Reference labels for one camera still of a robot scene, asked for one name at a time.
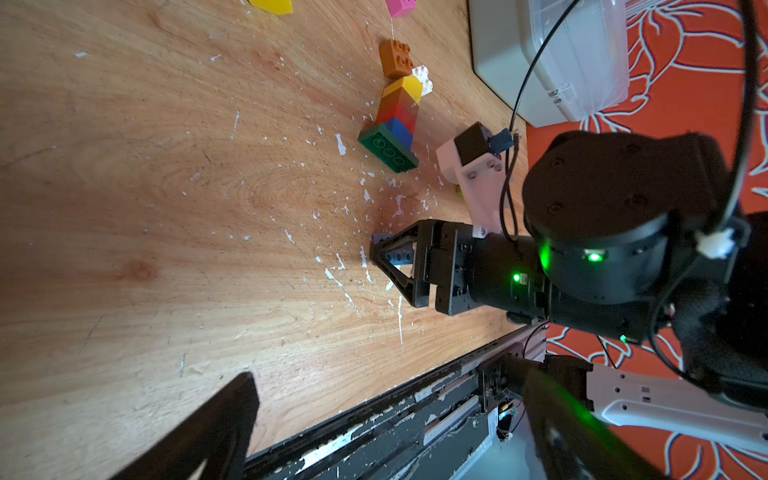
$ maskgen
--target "screw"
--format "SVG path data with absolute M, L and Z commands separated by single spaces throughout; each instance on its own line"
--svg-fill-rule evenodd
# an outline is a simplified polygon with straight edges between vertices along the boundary
M 552 205 L 547 207 L 547 210 L 550 214 L 556 214 L 557 212 L 563 210 L 565 206 L 561 204 L 560 202 L 554 202 Z

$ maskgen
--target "wooden table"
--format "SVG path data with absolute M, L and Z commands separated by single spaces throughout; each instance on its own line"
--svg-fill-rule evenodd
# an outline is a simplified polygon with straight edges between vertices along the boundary
M 414 310 L 361 258 L 469 222 L 435 149 L 510 110 L 465 0 L 294 4 L 0 6 L 0 478 L 107 478 L 244 370 L 254 453 L 512 330 Z M 356 141 L 392 35 L 435 83 L 400 175 Z M 527 169 L 523 145 L 517 201 Z

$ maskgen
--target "lego brick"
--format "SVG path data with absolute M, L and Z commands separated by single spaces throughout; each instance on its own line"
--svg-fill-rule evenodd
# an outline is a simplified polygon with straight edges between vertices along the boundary
M 387 85 L 384 87 L 384 92 L 382 92 L 382 98 L 391 94 L 398 88 L 405 88 L 405 90 L 409 95 L 411 95 L 411 98 L 413 98 L 413 101 L 416 102 L 417 105 L 422 103 L 422 90 L 424 89 L 424 85 L 418 78 L 403 77 L 391 85 Z
M 416 0 L 386 0 L 386 6 L 393 18 L 405 17 L 416 8 Z
M 357 140 L 396 174 L 419 165 L 419 159 L 384 124 L 361 131 Z
M 416 117 L 418 115 L 419 106 L 413 101 L 411 95 L 404 88 L 398 88 L 382 98 L 381 103 L 379 103 L 379 113 L 376 115 L 376 123 L 384 124 L 397 118 L 413 134 L 416 130 Z
M 384 76 L 397 80 L 407 77 L 413 69 L 411 48 L 396 40 L 387 40 L 379 45 L 379 56 L 382 59 Z
M 387 120 L 384 125 L 395 135 L 395 138 L 400 140 L 400 143 L 405 145 L 409 150 L 413 148 L 413 134 L 402 124 L 397 118 Z
M 394 236 L 391 233 L 374 233 L 373 244 L 376 245 L 377 243 L 389 240 L 392 237 Z M 386 260 L 392 265 L 411 265 L 413 263 L 414 255 L 413 245 L 408 245 L 407 247 L 399 248 L 387 253 Z
M 291 0 L 248 0 L 254 7 L 259 7 L 262 10 L 267 10 L 269 13 L 275 15 L 285 15 L 286 13 L 293 13 L 293 5 Z
M 432 84 L 432 80 L 429 80 L 429 69 L 425 65 L 419 65 L 411 71 L 413 72 L 413 76 L 422 82 L 422 97 L 428 93 L 432 93 L 434 85 Z

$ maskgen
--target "black cable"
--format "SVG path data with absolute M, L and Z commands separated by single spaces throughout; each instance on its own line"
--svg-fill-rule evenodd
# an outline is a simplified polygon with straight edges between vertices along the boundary
M 544 51 L 545 47 L 549 43 L 549 41 L 552 39 L 552 36 L 554 36 L 554 33 L 558 30 L 560 27 L 560 24 L 565 20 L 565 17 L 568 16 L 569 13 L 571 13 L 571 10 L 574 9 L 577 3 L 579 3 L 581 0 L 573 0 L 570 4 L 568 4 L 568 7 L 566 7 L 565 11 L 563 12 L 563 15 L 560 15 L 560 18 L 554 23 L 552 26 L 552 30 L 549 31 L 549 34 L 544 39 L 544 41 L 541 43 L 541 47 L 536 52 L 536 56 L 533 57 L 533 60 L 531 61 L 531 66 L 528 68 L 528 71 L 525 72 L 525 77 L 523 78 L 523 83 L 520 85 L 520 91 L 518 92 L 518 98 L 515 100 L 515 107 L 512 108 L 512 119 L 509 121 L 509 131 L 512 131 L 515 128 L 515 117 L 518 115 L 518 107 L 520 106 L 520 98 L 523 96 L 523 90 L 525 90 L 525 85 L 528 84 L 528 79 L 531 77 L 531 73 L 533 73 L 533 69 L 536 66 L 536 63 L 538 63 L 538 58 L 541 57 L 541 53 Z M 518 229 L 517 229 L 517 217 L 515 216 L 515 205 L 511 201 L 511 194 L 509 193 L 509 181 L 512 176 L 512 170 L 514 168 L 515 162 L 518 158 L 518 151 L 520 150 L 520 147 L 518 145 L 519 142 L 515 142 L 515 152 L 512 156 L 512 166 L 507 169 L 507 178 L 504 182 L 504 185 L 502 185 L 502 199 L 499 201 L 501 204 L 501 207 L 498 209 L 498 215 L 501 218 L 501 224 L 502 224 L 502 233 L 506 237 L 507 240 L 514 243 L 517 240 L 518 235 Z M 506 160 L 509 159 L 509 150 L 506 151 L 505 154 Z M 504 222 L 504 196 L 508 194 L 509 195 L 509 207 L 512 209 L 512 219 L 515 223 L 515 239 L 513 240 L 512 237 L 509 236 L 509 232 L 507 231 L 507 226 Z
M 654 352 L 659 357 L 659 360 L 667 366 L 668 369 L 672 370 L 672 372 L 679 376 L 682 379 L 685 379 L 689 383 L 692 383 L 693 385 L 699 387 L 700 389 L 703 389 L 704 391 L 707 391 L 708 388 L 705 387 L 703 382 L 695 379 L 694 377 L 688 375 L 687 373 L 683 372 L 682 370 L 678 369 L 677 366 L 675 366 L 664 353 L 661 351 L 661 348 L 659 347 L 659 342 L 656 339 L 656 325 L 658 321 L 659 312 L 661 311 L 661 307 L 664 305 L 665 302 L 667 302 L 667 299 L 672 294 L 674 289 L 677 288 L 677 285 L 680 284 L 680 281 L 688 276 L 688 274 L 691 272 L 691 270 L 694 269 L 694 267 L 697 265 L 698 261 L 700 259 L 700 256 L 698 253 L 694 253 L 691 258 L 688 260 L 687 265 L 681 270 L 680 274 L 672 279 L 666 287 L 664 287 L 664 290 L 661 292 L 661 295 L 656 299 L 656 302 L 654 303 L 653 307 L 650 309 L 650 319 L 648 321 L 648 342 L 650 343 L 651 348 L 654 349 Z
M 618 370 L 619 368 L 614 363 L 614 360 L 611 358 L 611 354 L 608 353 L 608 348 L 606 348 L 605 343 L 603 343 L 603 339 L 600 338 L 599 335 L 595 335 L 598 338 L 598 342 L 600 342 L 600 345 L 603 347 L 603 351 L 605 352 L 605 356 L 608 358 L 608 362 L 611 362 L 611 365 L 614 367 L 614 370 Z
M 744 36 L 744 93 L 741 105 L 741 118 L 736 140 L 736 151 L 733 155 L 733 168 L 730 171 L 730 192 L 724 192 L 720 195 L 719 208 L 717 214 L 713 217 L 712 230 L 709 233 L 721 231 L 731 216 L 733 216 L 733 211 L 739 203 L 741 189 L 744 186 L 746 170 L 750 164 L 758 82 L 757 26 L 751 0 L 739 0 L 739 6 Z
M 512 163 L 509 164 L 509 150 L 506 151 L 505 156 L 505 165 L 504 168 L 506 169 L 506 178 L 504 180 L 504 183 L 502 184 L 502 198 L 499 200 L 498 203 L 498 212 L 499 212 L 499 220 L 502 224 L 502 233 L 512 243 L 515 243 L 518 241 L 518 217 L 515 214 L 515 203 L 512 201 L 512 193 L 509 190 L 509 181 L 512 178 L 512 171 L 515 169 L 515 164 L 518 162 L 518 153 L 520 152 L 520 134 L 514 134 L 512 138 L 515 141 L 514 153 L 512 154 Z M 512 226 L 515 229 L 515 238 L 512 239 L 509 236 L 509 232 L 507 231 L 507 223 L 504 220 L 504 196 L 506 193 L 507 200 L 509 201 L 509 208 L 512 210 Z
M 523 407 L 523 413 L 520 414 L 520 419 L 518 420 L 517 423 L 515 423 L 515 427 L 512 430 L 509 431 L 509 435 L 512 435 L 513 433 L 515 433 L 515 430 L 518 429 L 518 427 L 520 426 L 520 422 L 523 421 L 523 417 L 525 416 L 526 412 L 527 412 L 527 410 L 525 409 L 525 407 Z
M 523 345 L 523 358 L 525 358 L 525 351 L 528 349 L 528 342 L 530 342 L 530 341 L 531 341 L 531 338 L 533 337 L 533 335 L 535 335 L 535 334 L 536 334 L 536 332 L 538 331 L 538 329 L 540 329 L 540 328 L 542 328 L 544 325 L 548 325 L 548 324 L 549 324 L 549 320 L 547 320 L 546 322 L 543 322 L 543 323 L 539 323 L 539 324 L 536 326 L 536 328 L 534 328 L 534 329 L 533 329 L 533 332 L 531 332 L 531 335 L 529 335 L 529 336 L 528 336 L 528 339 L 527 339 L 527 340 L 525 340 L 525 345 Z
M 739 8 L 741 10 L 741 24 L 744 36 L 744 92 L 743 101 L 741 106 L 741 117 L 739 120 L 739 133 L 736 142 L 736 151 L 733 156 L 733 168 L 730 172 L 730 192 L 721 195 L 719 208 L 715 216 L 713 216 L 711 230 L 712 232 L 721 231 L 733 216 L 733 212 L 736 209 L 736 205 L 739 202 L 739 196 L 741 189 L 744 185 L 744 178 L 746 176 L 746 170 L 750 162 L 750 148 L 752 144 L 752 129 L 754 121 L 754 110 L 756 105 L 756 86 L 758 79 L 757 72 L 757 27 L 755 11 L 751 0 L 739 0 Z M 648 342 L 654 349 L 654 352 L 659 357 L 661 362 L 667 366 L 669 370 L 674 372 L 675 375 L 685 379 L 689 383 L 707 391 L 708 388 L 703 382 L 697 380 L 687 373 L 678 369 L 668 358 L 661 352 L 659 343 L 656 339 L 656 325 L 658 321 L 659 312 L 664 303 L 672 294 L 677 285 L 682 281 L 690 271 L 696 266 L 700 257 L 698 253 L 694 253 L 688 260 L 687 265 L 683 268 L 675 279 L 671 280 L 662 291 L 661 295 L 656 300 L 656 303 L 650 309 L 650 319 L 648 321 Z

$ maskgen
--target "plastic lid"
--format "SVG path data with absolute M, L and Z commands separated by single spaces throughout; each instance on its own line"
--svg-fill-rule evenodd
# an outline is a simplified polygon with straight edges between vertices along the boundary
M 531 61 L 571 0 L 526 1 L 533 40 Z M 534 72 L 568 120 L 583 120 L 627 99 L 625 12 L 621 0 L 582 0 L 541 54 Z

